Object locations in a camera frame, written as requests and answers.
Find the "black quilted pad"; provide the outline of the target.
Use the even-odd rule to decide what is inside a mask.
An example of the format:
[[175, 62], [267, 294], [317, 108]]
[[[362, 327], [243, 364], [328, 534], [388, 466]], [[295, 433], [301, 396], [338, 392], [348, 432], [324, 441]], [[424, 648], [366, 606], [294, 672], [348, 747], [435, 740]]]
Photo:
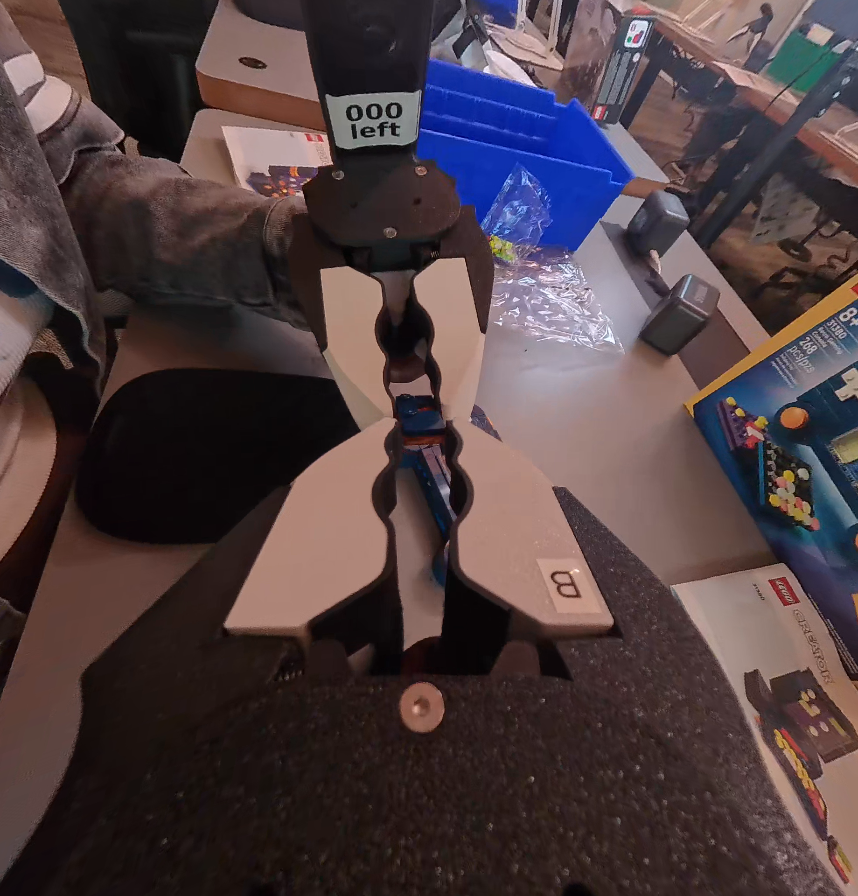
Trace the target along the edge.
[[75, 502], [116, 539], [212, 544], [359, 432], [331, 379], [166, 369], [130, 381], [98, 413]]

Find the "person's left forearm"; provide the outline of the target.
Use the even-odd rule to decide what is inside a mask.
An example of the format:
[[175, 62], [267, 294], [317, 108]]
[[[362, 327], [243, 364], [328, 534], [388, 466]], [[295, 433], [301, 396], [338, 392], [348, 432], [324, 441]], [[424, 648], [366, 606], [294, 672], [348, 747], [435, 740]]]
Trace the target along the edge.
[[301, 196], [266, 198], [114, 148], [79, 152], [60, 191], [97, 290], [240, 306], [311, 330], [289, 271]]

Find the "black toy set box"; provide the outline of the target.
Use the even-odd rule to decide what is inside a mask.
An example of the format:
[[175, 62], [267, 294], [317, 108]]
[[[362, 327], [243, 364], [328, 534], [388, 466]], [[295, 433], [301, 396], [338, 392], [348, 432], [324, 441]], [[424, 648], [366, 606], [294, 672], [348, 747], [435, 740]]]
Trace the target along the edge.
[[644, 3], [579, 2], [555, 88], [557, 102], [576, 100], [598, 125], [616, 125], [655, 36], [656, 16]]

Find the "dark blue brick game console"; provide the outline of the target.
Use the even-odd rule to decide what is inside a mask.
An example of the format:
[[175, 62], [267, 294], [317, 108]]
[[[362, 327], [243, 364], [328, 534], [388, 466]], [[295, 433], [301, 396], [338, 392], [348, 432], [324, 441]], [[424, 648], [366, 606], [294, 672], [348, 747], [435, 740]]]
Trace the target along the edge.
[[414, 473], [439, 532], [431, 570], [435, 582], [444, 588], [450, 535], [472, 495], [472, 482], [463, 465], [467, 438], [479, 431], [496, 440], [500, 436], [478, 406], [458, 431], [446, 424], [430, 396], [400, 395], [395, 398], [395, 410], [403, 433], [402, 466]]

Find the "white instruction booklet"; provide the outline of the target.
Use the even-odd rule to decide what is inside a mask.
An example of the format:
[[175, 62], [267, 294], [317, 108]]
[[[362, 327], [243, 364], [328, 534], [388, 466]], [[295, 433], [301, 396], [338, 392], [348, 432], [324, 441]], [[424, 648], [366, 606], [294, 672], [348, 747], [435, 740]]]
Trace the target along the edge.
[[765, 768], [840, 894], [858, 894], [858, 688], [783, 565], [672, 591], [737, 694]]

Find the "large blue plastic bin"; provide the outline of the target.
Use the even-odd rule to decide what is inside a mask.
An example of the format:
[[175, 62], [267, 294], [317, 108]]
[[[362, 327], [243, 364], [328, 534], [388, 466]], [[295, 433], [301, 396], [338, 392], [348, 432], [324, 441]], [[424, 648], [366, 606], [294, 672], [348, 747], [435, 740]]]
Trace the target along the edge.
[[634, 178], [605, 132], [572, 100], [480, 73], [428, 62], [417, 156], [434, 161], [476, 217], [489, 212], [519, 164], [550, 200], [542, 245], [575, 250]]

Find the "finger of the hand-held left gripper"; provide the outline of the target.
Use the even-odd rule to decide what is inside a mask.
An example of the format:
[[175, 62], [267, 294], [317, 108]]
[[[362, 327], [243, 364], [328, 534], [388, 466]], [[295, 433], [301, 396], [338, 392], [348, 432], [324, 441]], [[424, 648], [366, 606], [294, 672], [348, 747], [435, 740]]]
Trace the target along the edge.
[[351, 267], [321, 270], [323, 357], [360, 430], [394, 416], [388, 353], [378, 336], [387, 311], [380, 280]]
[[467, 263], [439, 259], [412, 279], [410, 312], [424, 369], [444, 420], [468, 417], [481, 377], [485, 334]]

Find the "dark grey small box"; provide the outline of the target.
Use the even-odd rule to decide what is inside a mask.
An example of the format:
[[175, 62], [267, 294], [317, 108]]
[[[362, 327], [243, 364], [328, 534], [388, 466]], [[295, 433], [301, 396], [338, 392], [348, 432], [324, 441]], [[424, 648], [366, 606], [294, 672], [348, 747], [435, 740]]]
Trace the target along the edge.
[[664, 256], [687, 230], [690, 218], [680, 196], [665, 190], [644, 200], [625, 228], [628, 250], [638, 258]]
[[699, 275], [686, 274], [665, 287], [638, 333], [640, 342], [672, 357], [683, 351], [713, 318], [721, 293]]

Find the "white desk with wooden edge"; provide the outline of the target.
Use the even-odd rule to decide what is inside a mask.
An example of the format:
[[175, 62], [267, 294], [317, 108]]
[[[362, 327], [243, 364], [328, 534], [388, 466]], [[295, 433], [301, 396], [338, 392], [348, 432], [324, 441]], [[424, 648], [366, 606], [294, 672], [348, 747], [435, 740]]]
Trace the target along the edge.
[[307, 131], [326, 129], [305, 35], [220, 1], [196, 60], [205, 106]]

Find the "blue yellow toy set box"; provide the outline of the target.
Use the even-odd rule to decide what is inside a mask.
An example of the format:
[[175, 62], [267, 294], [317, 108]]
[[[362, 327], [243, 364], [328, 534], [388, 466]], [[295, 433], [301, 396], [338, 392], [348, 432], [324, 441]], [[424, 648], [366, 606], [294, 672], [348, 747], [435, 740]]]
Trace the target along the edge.
[[686, 408], [858, 690], [858, 273]]

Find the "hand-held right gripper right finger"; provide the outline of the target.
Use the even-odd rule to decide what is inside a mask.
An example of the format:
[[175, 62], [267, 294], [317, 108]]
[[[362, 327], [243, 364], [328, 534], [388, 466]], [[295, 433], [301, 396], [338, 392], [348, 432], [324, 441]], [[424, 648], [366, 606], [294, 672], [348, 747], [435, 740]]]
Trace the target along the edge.
[[447, 424], [445, 449], [455, 513], [445, 659], [497, 659], [512, 641], [612, 633], [613, 613], [547, 476], [469, 420]]

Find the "black metal pole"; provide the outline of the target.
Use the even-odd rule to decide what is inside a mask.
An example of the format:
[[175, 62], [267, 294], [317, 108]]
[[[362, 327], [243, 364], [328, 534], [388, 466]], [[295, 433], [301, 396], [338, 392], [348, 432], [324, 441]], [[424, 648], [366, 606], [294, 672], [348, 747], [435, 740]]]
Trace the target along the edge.
[[731, 181], [727, 181], [724, 175], [715, 174], [712, 177], [717, 185], [726, 186], [725, 197], [691, 228], [695, 241], [702, 248], [710, 248], [722, 236], [756, 190], [774, 173], [781, 155], [804, 126], [813, 118], [823, 116], [857, 73], [858, 40], [840, 55], [838, 61], [831, 64], [773, 134], [766, 135], [760, 126], [754, 126], [753, 134], [759, 138], [757, 146], [740, 152], [732, 150], [728, 154], [725, 162], [733, 168]]

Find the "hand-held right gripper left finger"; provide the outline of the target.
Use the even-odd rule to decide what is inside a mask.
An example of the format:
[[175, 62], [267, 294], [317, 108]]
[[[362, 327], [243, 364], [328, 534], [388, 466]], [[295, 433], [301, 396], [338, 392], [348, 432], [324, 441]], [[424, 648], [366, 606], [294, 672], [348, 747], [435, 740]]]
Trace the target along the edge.
[[306, 651], [337, 641], [372, 666], [401, 666], [396, 473], [402, 437], [384, 418], [314, 461], [290, 486], [230, 609], [234, 635], [281, 636]]

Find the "instruction booklet with purple picture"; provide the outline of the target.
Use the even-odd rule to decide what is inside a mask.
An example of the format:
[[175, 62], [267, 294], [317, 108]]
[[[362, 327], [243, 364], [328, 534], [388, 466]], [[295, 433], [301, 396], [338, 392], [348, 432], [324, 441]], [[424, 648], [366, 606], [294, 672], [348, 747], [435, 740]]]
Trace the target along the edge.
[[241, 126], [222, 133], [236, 184], [268, 199], [301, 196], [319, 169], [332, 165], [322, 133]]

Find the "wooden workbench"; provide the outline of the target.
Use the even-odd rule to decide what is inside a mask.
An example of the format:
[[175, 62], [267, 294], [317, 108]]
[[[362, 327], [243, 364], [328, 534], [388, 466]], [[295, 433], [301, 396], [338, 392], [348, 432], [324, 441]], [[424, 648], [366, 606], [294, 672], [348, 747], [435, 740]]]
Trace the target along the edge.
[[[654, 64], [654, 51], [661, 49], [663, 52], [660, 57], [666, 59], [665, 51], [668, 47], [677, 47], [706, 69], [733, 84], [739, 99], [779, 125], [786, 124], [801, 105], [802, 101], [795, 98], [791, 91], [783, 92], [779, 84], [765, 75], [748, 73], [722, 60], [716, 55], [710, 42], [703, 40], [695, 32], [686, 30], [676, 21], [659, 18], [656, 31], [659, 38], [650, 45], [647, 54], [650, 64]], [[858, 116], [834, 101], [821, 118], [808, 120], [795, 136], [831, 169], [840, 171], [844, 178], [858, 186], [858, 148], [836, 139], [837, 132], [845, 127], [858, 127]]]

